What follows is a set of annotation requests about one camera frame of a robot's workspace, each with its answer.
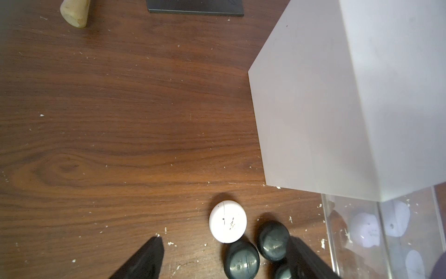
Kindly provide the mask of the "purple earphone case top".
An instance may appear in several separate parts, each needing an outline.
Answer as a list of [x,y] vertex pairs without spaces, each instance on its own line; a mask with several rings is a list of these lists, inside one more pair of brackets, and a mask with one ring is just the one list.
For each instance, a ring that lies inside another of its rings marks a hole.
[[410,222],[411,212],[404,202],[392,200],[381,204],[384,232],[390,237],[402,237]]

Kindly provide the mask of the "clear drawer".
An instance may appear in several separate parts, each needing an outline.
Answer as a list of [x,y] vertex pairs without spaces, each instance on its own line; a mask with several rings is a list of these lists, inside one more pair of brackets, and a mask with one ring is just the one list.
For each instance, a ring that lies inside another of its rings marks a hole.
[[[408,205],[411,217],[402,237],[384,232],[381,204],[361,199],[323,195],[322,208],[328,236],[322,246],[329,250],[333,271],[343,279],[407,279],[405,259],[410,250],[421,254],[426,279],[446,252],[446,185],[428,187],[393,200]],[[359,213],[375,215],[380,245],[364,248],[350,236],[350,223]]]

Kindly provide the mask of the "white three-drawer cabinet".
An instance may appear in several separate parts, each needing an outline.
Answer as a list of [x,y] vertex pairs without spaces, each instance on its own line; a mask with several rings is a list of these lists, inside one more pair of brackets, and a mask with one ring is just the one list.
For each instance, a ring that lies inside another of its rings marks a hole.
[[290,1],[248,74],[267,185],[384,202],[445,182],[444,1]]

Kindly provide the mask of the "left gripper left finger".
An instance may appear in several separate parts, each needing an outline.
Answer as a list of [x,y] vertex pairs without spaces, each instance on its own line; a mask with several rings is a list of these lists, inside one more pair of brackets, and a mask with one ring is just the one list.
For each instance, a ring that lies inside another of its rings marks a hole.
[[152,237],[109,278],[158,279],[163,257],[163,239],[161,237]]

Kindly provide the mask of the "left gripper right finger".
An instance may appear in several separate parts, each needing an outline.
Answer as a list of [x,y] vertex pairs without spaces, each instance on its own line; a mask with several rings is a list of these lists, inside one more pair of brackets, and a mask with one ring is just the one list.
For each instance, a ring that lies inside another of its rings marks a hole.
[[341,279],[303,240],[289,237],[286,262],[292,279]]

